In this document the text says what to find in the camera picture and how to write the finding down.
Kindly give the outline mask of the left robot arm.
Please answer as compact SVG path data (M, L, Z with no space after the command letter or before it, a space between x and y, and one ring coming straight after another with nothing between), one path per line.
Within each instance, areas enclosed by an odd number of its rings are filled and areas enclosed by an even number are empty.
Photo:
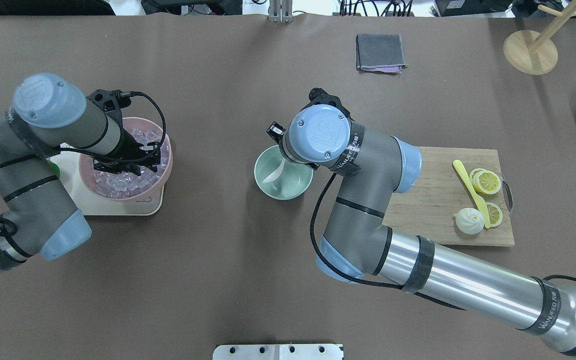
M162 141L142 145L124 129L122 109L141 91L85 95L54 73L23 80L0 113L0 273L41 255L52 261L84 244L92 230L50 165L62 152L90 157L106 173L156 171Z

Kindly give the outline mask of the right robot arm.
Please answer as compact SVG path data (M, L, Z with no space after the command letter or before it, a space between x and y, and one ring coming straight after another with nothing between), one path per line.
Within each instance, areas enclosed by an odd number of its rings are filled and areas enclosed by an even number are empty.
M576 284L521 275L385 225L392 194L409 191L421 173L420 151L354 121L322 88L308 98L287 128L274 122L267 134L289 162L343 177L322 240L313 245L322 272L479 312L576 358ZM367 282L367 274L387 282Z

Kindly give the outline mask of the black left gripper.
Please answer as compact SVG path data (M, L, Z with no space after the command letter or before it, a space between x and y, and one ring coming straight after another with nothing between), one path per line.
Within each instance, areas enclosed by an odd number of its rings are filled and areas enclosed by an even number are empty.
M115 121L117 125L123 125L122 109L126 109L126 107L130 107L131 105L130 92L121 91L120 89L97 89L93 93L90 93L86 98L101 109L106 116ZM141 176L143 173L141 167L144 167L152 173L157 173L158 165L161 163L162 159L162 142L151 141L146 145L136 142L136 144L138 145L137 159L145 159L138 160L135 164L100 162L97 159L93 159L93 169L103 173L132 173L136 176Z

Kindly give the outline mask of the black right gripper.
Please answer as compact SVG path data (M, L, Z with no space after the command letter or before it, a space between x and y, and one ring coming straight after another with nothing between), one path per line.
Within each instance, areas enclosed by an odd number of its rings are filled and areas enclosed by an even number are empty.
M337 109L343 116L351 120L351 113L348 109L343 107L341 99L338 96L331 95L326 92L323 88L313 88L308 94L308 99L310 102L302 107L300 111L313 107L315 105L328 105ZM288 131L288 128L281 126L276 121L267 128L266 133L276 142L279 143L283 136Z

